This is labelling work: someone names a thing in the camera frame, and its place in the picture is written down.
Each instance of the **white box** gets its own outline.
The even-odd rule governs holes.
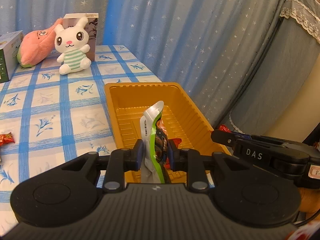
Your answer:
[[[0,35],[0,83],[9,81],[17,67],[17,53],[22,39],[22,31]]]
[[[73,27],[76,25],[78,20],[83,16],[86,16],[89,20],[87,25],[84,27],[84,29],[89,34],[88,44],[90,46],[90,50],[88,53],[86,53],[86,55],[89,59],[94,60],[95,52],[96,52],[96,38],[97,38],[99,14],[98,13],[67,13],[63,18],[62,25],[65,29],[68,27]]]

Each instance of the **hand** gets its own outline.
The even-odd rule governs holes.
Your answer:
[[[57,58],[57,62],[61,63],[64,61],[64,54],[62,53],[58,58]]]
[[[89,44],[84,45],[80,50],[81,50],[83,53],[87,53],[87,52],[90,50]]]

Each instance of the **white stuffed rabbit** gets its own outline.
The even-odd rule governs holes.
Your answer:
[[[57,62],[64,63],[59,68],[61,75],[90,67],[91,60],[85,54],[90,50],[90,46],[87,44],[89,35],[84,30],[87,23],[88,18],[82,17],[74,27],[64,29],[61,24],[58,24],[54,28],[56,33],[54,46],[58,52],[62,53],[57,58]]]

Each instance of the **pink plush toy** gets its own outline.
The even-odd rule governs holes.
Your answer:
[[[49,55],[54,49],[54,28],[58,24],[62,24],[62,18],[49,29],[30,32],[23,38],[17,55],[22,67],[33,67]]]

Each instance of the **table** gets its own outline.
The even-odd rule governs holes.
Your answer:
[[[160,82],[125,46],[97,46],[91,68],[68,75],[59,74],[58,56],[18,66],[0,84],[0,134],[12,132],[16,142],[0,147],[0,236],[17,223],[9,201],[20,182],[86,152],[116,149],[106,83]]]

